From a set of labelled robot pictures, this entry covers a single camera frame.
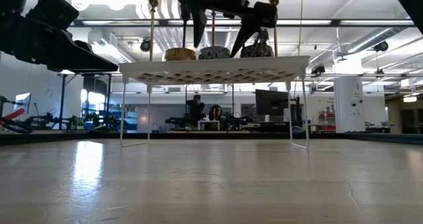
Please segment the ceiling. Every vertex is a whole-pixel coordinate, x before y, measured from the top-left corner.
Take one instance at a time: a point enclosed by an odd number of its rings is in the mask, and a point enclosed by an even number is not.
[[[117,20],[117,19],[149,19],[149,5],[147,0],[66,0],[80,9],[79,19],[83,20]],[[249,0],[250,5],[257,1]],[[26,10],[35,6],[37,0],[28,0]],[[179,6],[177,0],[161,0],[156,13],[156,19],[178,19]],[[398,0],[280,0],[278,5],[279,19],[407,19],[408,15]],[[132,61],[147,61],[149,53],[142,53],[139,45],[143,38],[150,37],[146,27],[97,27],[106,39],[111,34],[118,39],[116,47]],[[237,37],[239,26],[217,27],[216,41],[218,46],[232,48]],[[349,45],[364,36],[371,36],[372,32],[380,28],[372,27],[279,27],[278,29],[279,56],[311,56],[312,66],[322,63],[327,73],[332,72],[336,56],[323,56],[325,50],[339,51],[339,46]],[[270,41],[274,44],[273,29],[268,30]],[[209,35],[205,33],[200,47],[193,48],[192,27],[187,28],[187,47],[199,51],[202,47],[210,46]],[[182,41],[180,26],[156,28],[156,37],[160,38],[154,44],[154,59],[161,60],[163,51],[179,46]],[[412,27],[386,39],[389,44],[387,52],[379,53],[364,50],[359,53],[362,58],[364,72],[374,72],[377,66],[385,68],[386,73],[421,73],[423,59],[419,53],[423,48],[422,34]],[[398,81],[399,78],[387,79]]]

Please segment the shelf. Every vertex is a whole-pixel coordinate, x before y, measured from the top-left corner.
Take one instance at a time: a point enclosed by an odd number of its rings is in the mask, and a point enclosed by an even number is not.
[[[154,61],[120,64],[120,72],[147,85],[290,82],[303,78],[309,56]]]

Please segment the white wall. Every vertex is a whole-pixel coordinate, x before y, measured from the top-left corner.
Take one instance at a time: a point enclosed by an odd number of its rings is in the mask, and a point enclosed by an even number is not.
[[[303,104],[302,94],[300,96],[300,103]],[[191,99],[194,94],[189,94],[188,99]],[[147,104],[147,94],[127,94],[126,104]],[[152,94],[151,106],[154,104],[184,104],[185,94]],[[308,94],[307,95],[307,117],[313,123],[319,122],[319,112],[323,111],[327,106],[330,106],[334,101],[333,94]],[[122,94],[112,94],[112,104],[120,104],[122,102]],[[202,94],[202,102],[206,104],[219,104],[224,106],[232,106],[232,94]],[[241,112],[242,104],[255,104],[256,99],[254,94],[235,94],[235,112]],[[365,94],[364,95],[364,114],[365,120],[380,126],[381,122],[386,122],[387,117],[385,113],[385,98],[383,94]]]
[[[0,94],[8,100],[14,100],[17,94],[32,93],[29,115],[21,116],[20,119],[36,115],[34,102],[38,104],[39,113],[55,108],[57,112],[54,116],[59,117],[62,78],[56,72],[48,71],[45,65],[32,65],[4,53],[0,57]],[[64,118],[80,116],[82,87],[82,77],[74,78],[66,86]],[[6,104],[3,115],[12,111],[13,105]]]

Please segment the computer monitor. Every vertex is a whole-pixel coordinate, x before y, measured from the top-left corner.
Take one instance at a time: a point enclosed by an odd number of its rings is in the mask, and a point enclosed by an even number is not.
[[[283,116],[288,103],[287,92],[256,89],[257,115]]]
[[[28,114],[30,102],[31,102],[31,93],[16,95],[14,111],[18,110],[19,108],[23,108],[25,110],[24,114]]]

